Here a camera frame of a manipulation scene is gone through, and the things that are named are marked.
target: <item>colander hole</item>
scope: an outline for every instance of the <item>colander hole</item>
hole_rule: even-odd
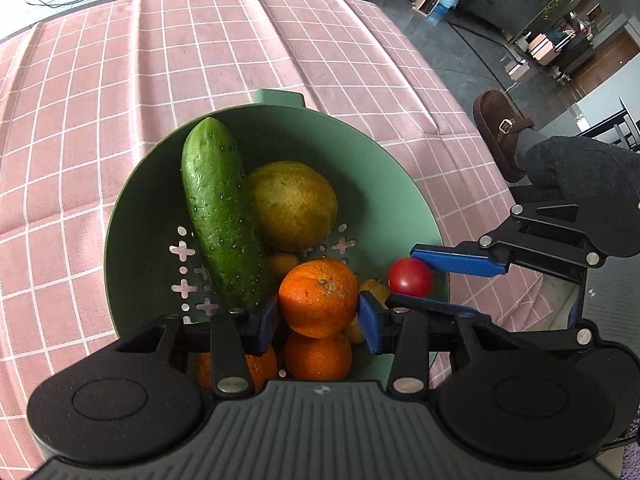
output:
[[[220,306],[217,303],[211,303],[209,298],[205,298],[204,302],[196,305],[196,310],[204,311],[204,315],[207,317],[211,316],[213,310],[216,310]]]
[[[193,256],[196,253],[194,249],[188,248],[187,244],[183,240],[178,242],[177,247],[173,245],[169,246],[169,252],[177,254],[181,262],[186,262],[187,256]]]
[[[207,274],[207,269],[205,269],[204,266],[193,269],[193,272],[195,272],[196,274],[201,274],[203,280],[209,279],[209,275]]]
[[[189,297],[190,292],[196,292],[198,290],[197,286],[189,285],[187,280],[180,280],[180,285],[172,285],[171,290],[174,292],[180,292],[183,300],[186,300]]]
[[[356,244],[356,240],[347,240],[344,236],[341,236],[338,243],[331,246],[332,249],[340,251],[340,254],[347,252],[347,249],[353,247]]]

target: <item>orange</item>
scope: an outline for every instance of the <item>orange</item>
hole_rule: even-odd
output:
[[[341,332],[356,314],[358,281],[339,260],[300,264],[280,284],[280,314],[299,334],[321,339]]]
[[[249,366],[251,378],[254,380],[254,389],[256,392],[262,390],[264,381],[275,379],[278,376],[278,364],[276,362],[276,353],[273,348],[269,349],[260,357],[254,355],[245,355],[246,363]],[[211,354],[196,354],[196,373],[198,375],[198,384],[201,388],[211,387]]]
[[[341,381],[351,369],[351,345],[341,333],[315,339],[292,332],[284,345],[284,362],[300,381]]]
[[[292,253],[277,251],[271,255],[271,265],[276,272],[276,276],[280,279],[284,278],[291,269],[297,267],[299,264],[300,260]]]

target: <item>green cucumber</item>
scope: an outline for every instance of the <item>green cucumber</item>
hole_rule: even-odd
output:
[[[194,234],[220,304],[253,310],[276,290],[258,238],[251,191],[233,137],[213,118],[199,122],[182,148],[182,184]]]

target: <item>red cherry tomato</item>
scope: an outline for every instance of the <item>red cherry tomato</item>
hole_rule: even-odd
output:
[[[396,294],[424,298],[433,286],[433,275],[429,266],[417,258],[402,258],[389,269],[388,283]]]

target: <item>pink checkered tablecloth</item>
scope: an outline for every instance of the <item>pink checkered tablecloth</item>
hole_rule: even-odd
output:
[[[471,120],[373,4],[121,0],[0,44],[0,478],[43,462],[25,410],[51,374],[114,340],[102,280],[113,203],[140,158],[194,117],[258,88],[371,136],[424,194],[446,245],[508,216]],[[540,276],[451,277],[451,299],[522,330],[550,312]],[[432,381],[448,369],[446,356]]]

